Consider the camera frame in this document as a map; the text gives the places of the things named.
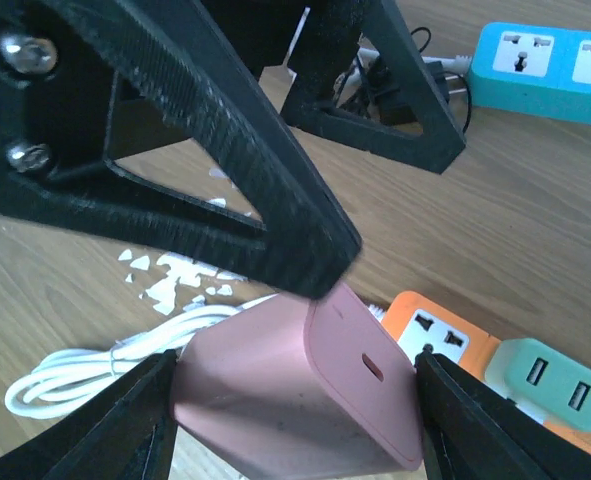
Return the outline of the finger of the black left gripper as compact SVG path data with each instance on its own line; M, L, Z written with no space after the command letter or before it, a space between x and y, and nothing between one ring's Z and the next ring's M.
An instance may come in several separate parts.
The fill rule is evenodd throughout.
M0 215L309 299L361 250L197 1L0 1Z
M464 150L393 1L257 1L265 65L296 77L281 116L320 138L441 174Z

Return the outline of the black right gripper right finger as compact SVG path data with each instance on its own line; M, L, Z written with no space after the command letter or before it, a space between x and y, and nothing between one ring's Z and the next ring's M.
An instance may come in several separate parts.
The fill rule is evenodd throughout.
M442 354L416 356L429 479L591 479L591 455Z

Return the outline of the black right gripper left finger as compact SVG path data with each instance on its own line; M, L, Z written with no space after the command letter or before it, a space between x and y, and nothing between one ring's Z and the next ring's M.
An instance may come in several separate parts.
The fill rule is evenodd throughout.
M173 350L155 354L56 425L0 457L0 479L166 479L177 424Z

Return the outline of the green charger plug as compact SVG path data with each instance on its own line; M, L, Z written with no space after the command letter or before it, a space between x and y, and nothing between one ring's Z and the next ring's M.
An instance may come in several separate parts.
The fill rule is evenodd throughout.
M536 339L501 342L484 380L539 422L591 432L591 369Z

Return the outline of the orange power strip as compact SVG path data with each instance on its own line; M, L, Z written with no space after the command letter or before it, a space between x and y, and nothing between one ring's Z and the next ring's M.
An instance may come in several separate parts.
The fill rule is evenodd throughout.
M591 455L590 368L534 338L502 341L413 291L377 317L411 360L430 347Z

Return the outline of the pink charger plug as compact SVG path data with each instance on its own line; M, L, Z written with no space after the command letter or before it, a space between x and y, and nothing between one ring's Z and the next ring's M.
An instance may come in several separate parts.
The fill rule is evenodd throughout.
M276 295L199 331L172 386L177 423L250 479L414 471L411 361L346 285Z

